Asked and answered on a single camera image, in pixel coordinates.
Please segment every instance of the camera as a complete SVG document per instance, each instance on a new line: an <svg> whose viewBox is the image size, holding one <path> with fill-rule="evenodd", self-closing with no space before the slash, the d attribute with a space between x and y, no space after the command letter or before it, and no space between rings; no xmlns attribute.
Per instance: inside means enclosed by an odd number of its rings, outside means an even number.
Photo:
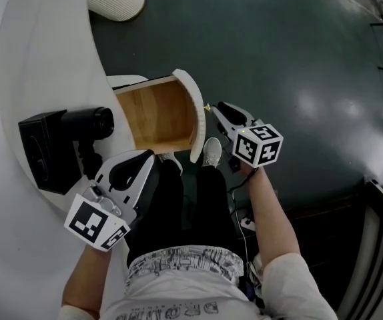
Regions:
<svg viewBox="0 0 383 320"><path fill-rule="evenodd" d="M98 107L42 113L18 126L37 187L64 195L81 178L73 141L79 142L83 173L93 179L103 163L93 142L113 133L114 120L109 108Z"/></svg>

